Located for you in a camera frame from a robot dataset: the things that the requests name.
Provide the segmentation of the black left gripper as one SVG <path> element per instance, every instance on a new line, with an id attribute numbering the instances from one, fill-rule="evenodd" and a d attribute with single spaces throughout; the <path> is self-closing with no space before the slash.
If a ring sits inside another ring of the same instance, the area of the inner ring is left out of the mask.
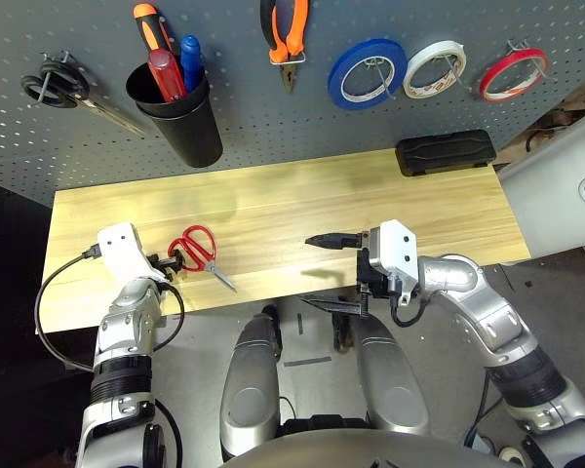
<path id="1" fill-rule="evenodd" d="M 146 258 L 152 268 L 164 274 L 168 283 L 174 281 L 176 275 L 174 271 L 180 271 L 183 267 L 183 256 L 178 249 L 172 250 L 170 258 L 160 258 L 156 253 L 148 255 Z"/>

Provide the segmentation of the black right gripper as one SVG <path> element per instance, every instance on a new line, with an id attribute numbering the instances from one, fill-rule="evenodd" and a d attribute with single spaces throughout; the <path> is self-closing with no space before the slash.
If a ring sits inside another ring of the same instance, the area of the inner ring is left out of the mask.
<path id="1" fill-rule="evenodd" d="M 373 268 L 370 251 L 364 246 L 368 243 L 369 233 L 326 233 L 305 239 L 305 244 L 326 250 L 356 249 L 356 289 L 359 297 L 389 298 L 396 294 L 396 285 L 389 278 Z M 348 314 L 367 319 L 370 316 L 368 300 L 358 301 L 340 299 L 324 294 L 305 293 L 297 296 L 303 302 L 329 313 Z"/>

